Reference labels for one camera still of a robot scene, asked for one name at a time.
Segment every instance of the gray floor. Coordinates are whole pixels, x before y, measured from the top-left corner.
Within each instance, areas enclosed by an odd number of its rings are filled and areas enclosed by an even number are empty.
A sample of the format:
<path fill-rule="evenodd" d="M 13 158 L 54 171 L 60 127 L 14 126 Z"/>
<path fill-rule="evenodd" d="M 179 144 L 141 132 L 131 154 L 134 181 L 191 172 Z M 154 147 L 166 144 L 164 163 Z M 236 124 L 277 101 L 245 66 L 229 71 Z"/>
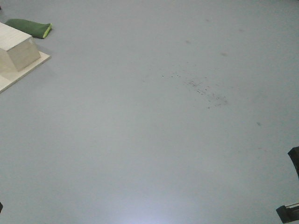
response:
<path fill-rule="evenodd" d="M 54 26 L 0 94 L 2 224 L 279 224 L 299 201 L 299 1 L 1 6 Z"/>

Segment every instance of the black object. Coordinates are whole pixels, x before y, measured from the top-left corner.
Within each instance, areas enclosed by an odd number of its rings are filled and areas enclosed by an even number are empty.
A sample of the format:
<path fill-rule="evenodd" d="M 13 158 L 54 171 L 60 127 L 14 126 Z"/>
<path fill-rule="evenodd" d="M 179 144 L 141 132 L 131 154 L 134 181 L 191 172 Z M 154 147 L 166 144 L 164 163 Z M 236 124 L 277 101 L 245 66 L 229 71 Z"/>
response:
<path fill-rule="evenodd" d="M 288 154 L 299 177 L 299 147 L 292 148 Z M 276 212 L 279 215 L 282 223 L 290 223 L 299 220 L 299 203 L 280 206 L 278 209 L 276 209 Z"/>
<path fill-rule="evenodd" d="M 299 147 L 292 148 L 290 152 L 288 152 L 288 154 L 294 164 L 294 167 L 299 177 Z"/>
<path fill-rule="evenodd" d="M 276 209 L 282 223 L 290 223 L 299 220 L 299 203 L 281 206 Z"/>

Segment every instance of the black metal bracket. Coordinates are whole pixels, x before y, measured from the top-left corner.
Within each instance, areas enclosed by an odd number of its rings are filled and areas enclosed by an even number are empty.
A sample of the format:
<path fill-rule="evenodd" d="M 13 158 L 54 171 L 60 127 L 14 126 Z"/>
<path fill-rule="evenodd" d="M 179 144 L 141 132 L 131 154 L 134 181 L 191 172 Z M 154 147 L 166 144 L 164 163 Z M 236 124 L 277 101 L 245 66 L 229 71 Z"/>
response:
<path fill-rule="evenodd" d="M 299 177 L 299 147 L 292 148 L 288 154 Z M 279 215 L 282 223 L 290 223 L 299 220 L 299 203 L 280 206 L 278 209 L 276 209 L 276 212 Z"/>

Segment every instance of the green object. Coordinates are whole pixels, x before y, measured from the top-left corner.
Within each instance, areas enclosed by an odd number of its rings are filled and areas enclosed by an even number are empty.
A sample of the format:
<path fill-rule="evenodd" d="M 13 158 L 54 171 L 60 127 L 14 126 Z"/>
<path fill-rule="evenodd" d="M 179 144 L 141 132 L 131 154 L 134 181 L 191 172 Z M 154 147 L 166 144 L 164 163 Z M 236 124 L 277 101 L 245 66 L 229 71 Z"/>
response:
<path fill-rule="evenodd" d="M 46 38 L 52 29 L 52 23 L 41 24 L 23 19 L 10 19 L 5 24 L 40 39 Z"/>

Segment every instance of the wooden base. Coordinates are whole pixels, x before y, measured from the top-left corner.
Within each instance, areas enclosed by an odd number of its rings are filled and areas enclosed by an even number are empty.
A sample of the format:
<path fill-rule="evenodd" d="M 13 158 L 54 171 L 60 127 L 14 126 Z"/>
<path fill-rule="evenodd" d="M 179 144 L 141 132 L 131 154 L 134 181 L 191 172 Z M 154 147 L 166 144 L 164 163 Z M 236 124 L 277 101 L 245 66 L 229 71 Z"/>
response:
<path fill-rule="evenodd" d="M 41 54 L 41 57 L 21 71 L 14 71 L 7 66 L 0 64 L 0 93 L 30 73 L 37 66 L 51 58 L 49 55 L 41 51 L 39 53 Z"/>

